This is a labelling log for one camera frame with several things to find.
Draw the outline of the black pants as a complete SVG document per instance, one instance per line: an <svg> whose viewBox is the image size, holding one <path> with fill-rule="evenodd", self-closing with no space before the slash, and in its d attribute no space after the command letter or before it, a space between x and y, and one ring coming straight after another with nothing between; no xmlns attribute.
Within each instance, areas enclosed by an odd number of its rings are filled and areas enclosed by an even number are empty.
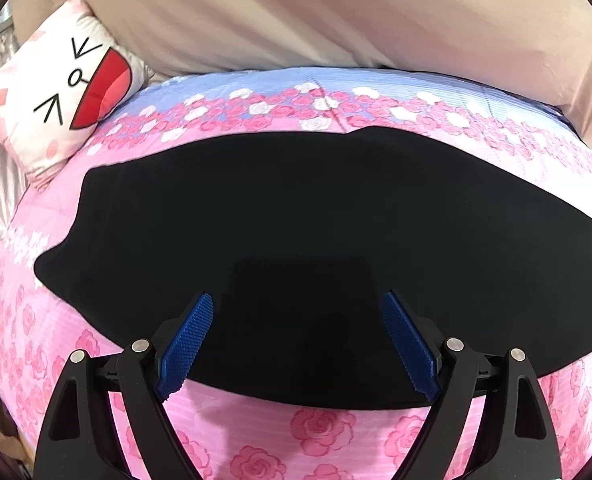
<svg viewBox="0 0 592 480"><path fill-rule="evenodd" d="M592 219L448 144L390 128L219 136L84 176L37 278L119 346L197 292L189 372L258 399L419 408L378 310L388 290L538 376L592 352Z"/></svg>

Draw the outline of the pink floral bed sheet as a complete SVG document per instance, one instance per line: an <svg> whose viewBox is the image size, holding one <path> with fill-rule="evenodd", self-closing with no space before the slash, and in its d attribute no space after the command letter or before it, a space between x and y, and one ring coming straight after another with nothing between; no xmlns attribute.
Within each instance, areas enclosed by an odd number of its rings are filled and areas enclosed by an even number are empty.
<svg viewBox="0 0 592 480"><path fill-rule="evenodd" d="M29 444L65 360L114 345L34 276L66 235L84 174L234 132L382 125L451 144L592 217L592 150L550 107L481 84L397 70L290 68L174 77L100 125L42 190L29 190L0 240L0 395ZM422 408L332 411L260 401L187 382L167 410L207 479L384 479L402 463Z"/></svg>

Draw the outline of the white cartoon face pillow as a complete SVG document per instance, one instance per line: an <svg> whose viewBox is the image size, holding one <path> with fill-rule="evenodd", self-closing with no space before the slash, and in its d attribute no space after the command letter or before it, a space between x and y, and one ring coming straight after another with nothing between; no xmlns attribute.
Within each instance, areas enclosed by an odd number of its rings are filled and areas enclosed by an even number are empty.
<svg viewBox="0 0 592 480"><path fill-rule="evenodd" d="M0 143L30 184L45 185L147 80L145 62L90 6L67 0L0 69Z"/></svg>

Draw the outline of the beige curtain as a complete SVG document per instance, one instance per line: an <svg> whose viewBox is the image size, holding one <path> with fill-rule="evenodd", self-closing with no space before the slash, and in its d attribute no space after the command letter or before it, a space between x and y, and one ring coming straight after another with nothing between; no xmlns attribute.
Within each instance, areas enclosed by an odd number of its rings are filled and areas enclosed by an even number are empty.
<svg viewBox="0 0 592 480"><path fill-rule="evenodd" d="M66 0L11 0L27 40ZM295 66L457 76L558 107L592 149L591 0L84 0L158 77Z"/></svg>

